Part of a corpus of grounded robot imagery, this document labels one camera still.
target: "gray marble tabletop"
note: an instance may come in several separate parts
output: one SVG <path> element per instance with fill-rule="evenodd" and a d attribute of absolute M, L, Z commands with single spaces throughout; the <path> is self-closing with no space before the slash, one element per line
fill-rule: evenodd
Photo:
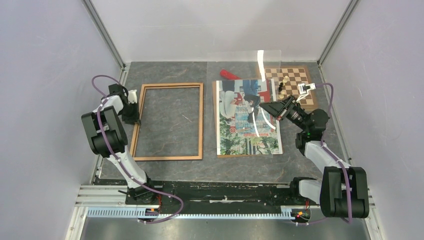
<path fill-rule="evenodd" d="M 306 65 L 312 82 L 321 83 L 315 62 L 282 62 L 281 65 Z M 138 165 L 154 180 L 288 183 L 293 177 L 320 179 L 315 165 L 295 147 L 300 129 L 281 121 L 283 154 L 243 157 L 217 157 L 214 126 L 212 82 L 220 80 L 222 68 L 241 78 L 254 78 L 254 62 L 132 62 L 125 86 L 140 94 L 146 83 L 204 83 L 203 94 L 203 159 L 184 161 L 139 161 Z M 322 88 L 315 91 L 320 108 L 327 111 L 328 101 Z M 138 136 L 138 157 L 192 156 L 198 151 L 199 89 L 149 89 Z M 134 126 L 124 125 L 131 141 Z M 326 143 L 339 157 L 342 149 L 332 119 L 327 125 Z M 100 178 L 123 179 L 107 160 L 103 161 Z"/>

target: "picture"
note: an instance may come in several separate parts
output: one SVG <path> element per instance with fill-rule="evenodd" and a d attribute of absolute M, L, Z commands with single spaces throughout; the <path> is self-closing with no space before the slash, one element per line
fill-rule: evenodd
<path fill-rule="evenodd" d="M 276 100 L 271 80 L 216 81 L 216 143 L 218 155 L 282 154 L 280 127 L 259 107 Z"/>

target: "chess piece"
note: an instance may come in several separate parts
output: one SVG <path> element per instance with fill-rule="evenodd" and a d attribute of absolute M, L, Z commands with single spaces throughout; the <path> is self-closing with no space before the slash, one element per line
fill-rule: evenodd
<path fill-rule="evenodd" d="M 278 86 L 278 92 L 280 93 L 283 90 L 284 83 L 280 82 Z"/>
<path fill-rule="evenodd" d="M 278 95 L 278 97 L 280 99 L 284 99 L 285 95 L 286 95 L 286 92 L 285 91 L 281 91 L 281 93 Z"/>
<path fill-rule="evenodd" d="M 282 83 L 285 84 L 289 81 L 289 76 L 284 76 L 284 78 L 282 79 Z"/>

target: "white wall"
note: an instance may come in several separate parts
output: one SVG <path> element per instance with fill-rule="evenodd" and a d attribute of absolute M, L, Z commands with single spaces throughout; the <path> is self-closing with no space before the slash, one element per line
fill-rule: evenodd
<path fill-rule="evenodd" d="M 93 0 L 126 62 L 204 61 L 208 53 L 281 50 L 317 60 L 349 0 Z"/>
<path fill-rule="evenodd" d="M 424 2 L 363 0 L 323 64 L 388 240 L 422 239 Z"/>
<path fill-rule="evenodd" d="M 64 239 L 94 166 L 90 80 L 119 67 L 80 0 L 1 1 L 0 46 L 0 239 Z"/>

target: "floor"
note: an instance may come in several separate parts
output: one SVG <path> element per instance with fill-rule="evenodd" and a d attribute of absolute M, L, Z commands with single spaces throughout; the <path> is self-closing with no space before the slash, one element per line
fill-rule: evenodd
<path fill-rule="evenodd" d="M 321 210 L 313 209 L 312 221 L 323 218 Z M 286 220 L 266 219 L 172 219 L 144 225 L 131 218 L 93 218 L 85 220 L 82 240 L 369 240 L 362 219 L 346 224 L 330 218 L 316 225 L 298 226 Z"/>
<path fill-rule="evenodd" d="M 316 62 L 282 62 L 281 65 L 306 65 L 313 83 L 321 83 Z M 149 161 L 138 165 L 154 180 L 288 183 L 293 177 L 321 179 L 315 165 L 295 147 L 298 127 L 289 121 L 280 122 L 283 154 L 218 158 L 212 101 L 212 82 L 221 79 L 222 68 L 241 78 L 256 77 L 254 62 L 132 62 L 125 86 L 140 91 L 146 83 L 204 83 L 203 159 L 187 161 Z M 142 117 L 137 150 L 144 155 L 194 155 L 197 151 L 199 104 L 198 89 L 148 90 Z M 322 88 L 315 91 L 320 108 L 327 111 L 328 101 Z M 124 125 L 131 142 L 133 126 Z M 325 141 L 342 157 L 342 148 L 333 121 L 327 125 Z M 103 161 L 100 178 L 123 179 L 107 160 Z"/>

